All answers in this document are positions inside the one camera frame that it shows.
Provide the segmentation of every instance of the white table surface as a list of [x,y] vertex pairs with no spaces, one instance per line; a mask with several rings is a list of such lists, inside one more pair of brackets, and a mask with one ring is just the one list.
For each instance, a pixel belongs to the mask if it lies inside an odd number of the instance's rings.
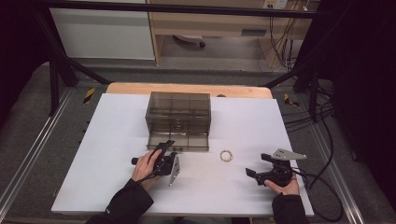
[[[145,120],[149,95],[102,95],[78,153],[51,211],[69,215],[103,212],[112,196],[130,178],[132,157],[147,153],[149,131]],[[272,164],[261,154],[278,148],[291,150],[276,100],[211,98],[212,122],[208,152],[179,154],[180,174],[168,187],[164,176],[149,192],[154,205],[148,215],[270,216],[276,196],[248,177],[245,168],[267,172]],[[228,149],[233,160],[219,154]],[[291,166],[297,167],[295,161]],[[305,212],[313,216],[303,187]]]

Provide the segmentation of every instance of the person's hand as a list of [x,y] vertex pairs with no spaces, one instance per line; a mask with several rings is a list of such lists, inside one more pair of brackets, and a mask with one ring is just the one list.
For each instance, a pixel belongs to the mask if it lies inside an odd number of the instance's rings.
[[293,177],[291,178],[290,183],[284,188],[278,186],[271,180],[265,180],[264,184],[268,188],[276,192],[276,194],[283,193],[283,195],[288,195],[288,194],[300,195],[300,188],[298,186],[297,177],[295,173],[293,173]]
[[[151,153],[153,150],[150,152],[146,153],[146,155],[139,157],[137,160],[136,166],[134,168],[134,172],[132,173],[132,180],[133,181],[139,181],[143,178],[145,178],[147,175],[152,173],[154,162],[157,160],[158,156],[161,154],[161,149],[157,150],[152,157],[150,158]],[[154,185],[157,180],[161,178],[160,176],[155,176],[154,178],[147,179],[142,182],[142,187],[146,191],[149,191],[151,187]]]

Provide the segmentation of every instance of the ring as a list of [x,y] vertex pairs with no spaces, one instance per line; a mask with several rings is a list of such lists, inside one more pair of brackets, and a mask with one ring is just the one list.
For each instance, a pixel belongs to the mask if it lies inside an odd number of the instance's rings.
[[[228,153],[229,157],[224,159],[222,156],[224,153]],[[233,159],[233,153],[230,150],[222,150],[220,152],[220,158],[222,161],[231,161]]]

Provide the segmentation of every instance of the black jacket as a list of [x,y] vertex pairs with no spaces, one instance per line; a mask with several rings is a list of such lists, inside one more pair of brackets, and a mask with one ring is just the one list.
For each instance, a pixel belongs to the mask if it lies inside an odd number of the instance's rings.
[[91,217],[87,224],[131,224],[154,204],[149,194],[141,185],[130,179],[123,189],[120,189],[111,199],[106,211]]
[[[87,224],[131,224],[154,204],[149,194],[130,179],[125,187],[111,199],[106,211],[91,217]],[[309,223],[299,195],[283,195],[274,198],[273,210],[276,224]]]

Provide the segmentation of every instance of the transparent plastic box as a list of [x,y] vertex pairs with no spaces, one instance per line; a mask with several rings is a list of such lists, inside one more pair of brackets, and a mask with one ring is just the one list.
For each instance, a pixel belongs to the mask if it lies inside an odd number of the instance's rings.
[[159,92],[150,95],[146,113],[148,149],[174,140],[174,151],[208,151],[211,111],[208,93]]

